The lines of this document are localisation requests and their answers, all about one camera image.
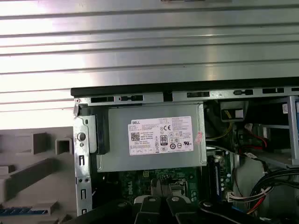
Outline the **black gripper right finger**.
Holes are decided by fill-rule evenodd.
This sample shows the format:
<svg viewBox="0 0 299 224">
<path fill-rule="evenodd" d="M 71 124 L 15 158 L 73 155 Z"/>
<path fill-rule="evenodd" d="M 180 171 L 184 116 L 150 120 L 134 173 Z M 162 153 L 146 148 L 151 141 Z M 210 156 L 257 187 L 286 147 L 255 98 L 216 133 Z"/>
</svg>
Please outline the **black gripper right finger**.
<svg viewBox="0 0 299 224">
<path fill-rule="evenodd" d="M 203 200 L 198 206 L 185 198 L 175 196 L 169 184 L 161 185 L 161 194 L 166 198 L 171 215 L 178 224 L 282 224 L 279 219 L 252 217 L 226 202 Z"/>
</svg>

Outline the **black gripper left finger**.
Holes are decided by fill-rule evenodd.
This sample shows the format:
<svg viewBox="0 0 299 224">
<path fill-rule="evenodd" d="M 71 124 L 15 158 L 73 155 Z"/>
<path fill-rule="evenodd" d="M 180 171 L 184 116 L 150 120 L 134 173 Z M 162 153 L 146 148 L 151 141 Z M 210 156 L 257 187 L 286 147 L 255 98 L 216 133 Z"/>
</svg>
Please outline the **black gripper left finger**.
<svg viewBox="0 0 299 224">
<path fill-rule="evenodd" d="M 157 224 L 161 210 L 162 186 L 159 179 L 151 181 L 151 194 L 139 196 L 130 204 L 123 199 L 110 201 L 67 224 Z"/>
</svg>

